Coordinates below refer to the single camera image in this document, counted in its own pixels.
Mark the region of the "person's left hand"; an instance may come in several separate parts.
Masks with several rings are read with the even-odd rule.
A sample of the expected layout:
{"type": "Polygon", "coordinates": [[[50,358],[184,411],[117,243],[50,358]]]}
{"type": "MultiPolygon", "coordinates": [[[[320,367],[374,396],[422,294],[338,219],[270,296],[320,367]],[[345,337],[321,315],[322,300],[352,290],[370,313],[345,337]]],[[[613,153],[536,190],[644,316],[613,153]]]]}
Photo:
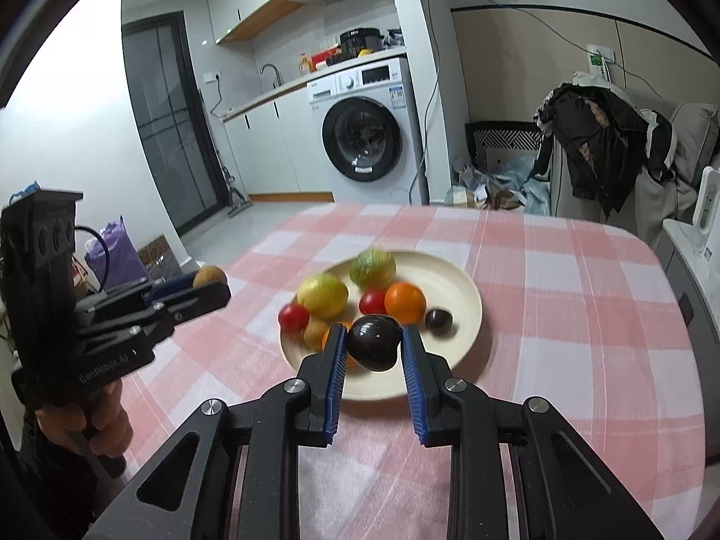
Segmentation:
{"type": "Polygon", "coordinates": [[[34,414],[40,430],[49,441],[76,455],[81,450],[71,434],[82,434],[91,425],[96,433],[89,440],[90,450],[95,455],[114,459],[128,450],[133,437],[133,428],[122,406],[121,396],[122,382],[116,380],[104,387],[90,411],[83,411],[77,404],[67,407],[45,405],[34,414]]]}

